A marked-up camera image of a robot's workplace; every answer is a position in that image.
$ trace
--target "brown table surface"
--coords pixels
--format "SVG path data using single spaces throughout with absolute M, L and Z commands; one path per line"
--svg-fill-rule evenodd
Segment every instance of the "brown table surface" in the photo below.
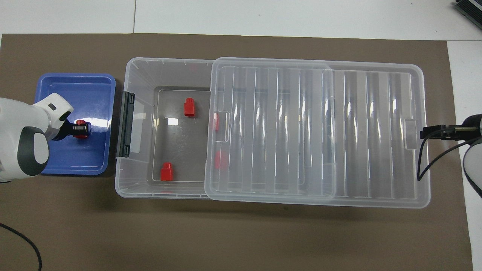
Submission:
M 47 72 L 109 73 L 136 56 L 411 63 L 424 72 L 428 125 L 455 123 L 444 41 L 173 34 L 4 34 L 0 96 L 34 102 Z M 454 142 L 433 141 L 433 158 Z M 97 177 L 0 185 L 0 222 L 38 246 L 44 270 L 471 270 L 460 159 L 432 170 L 424 209 L 124 199 L 114 159 Z M 29 245 L 0 229 L 0 270 L 36 270 Z

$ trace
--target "black ribbed object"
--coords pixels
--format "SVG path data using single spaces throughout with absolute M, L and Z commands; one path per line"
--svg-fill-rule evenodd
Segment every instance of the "black ribbed object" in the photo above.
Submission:
M 457 0 L 455 8 L 482 29 L 482 0 Z

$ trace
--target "blue tray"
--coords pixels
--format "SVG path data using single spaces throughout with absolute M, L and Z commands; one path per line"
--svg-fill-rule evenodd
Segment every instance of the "blue tray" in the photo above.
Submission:
M 47 73 L 37 84 L 35 102 L 58 93 L 74 108 L 68 120 L 91 123 L 87 139 L 71 135 L 49 141 L 50 157 L 43 174 L 98 175 L 107 168 L 116 83 L 109 74 Z

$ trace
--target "clear plastic container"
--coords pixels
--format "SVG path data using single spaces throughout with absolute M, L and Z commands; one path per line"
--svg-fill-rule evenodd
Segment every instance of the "clear plastic container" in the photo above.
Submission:
M 129 157 L 118 157 L 115 188 L 122 197 L 207 198 L 207 149 L 212 60 L 134 58 L 124 90 L 135 94 Z M 196 116 L 184 116 L 192 97 Z M 164 162 L 173 181 L 160 181 Z
M 228 201 L 425 207 L 430 184 L 415 169 L 424 100 L 415 65 L 219 58 L 205 191 Z

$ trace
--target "plastic lid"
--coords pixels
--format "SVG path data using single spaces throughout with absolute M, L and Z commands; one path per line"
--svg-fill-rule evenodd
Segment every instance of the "plastic lid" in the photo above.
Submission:
M 423 74 L 408 64 L 217 59 L 205 191 L 215 200 L 421 208 Z

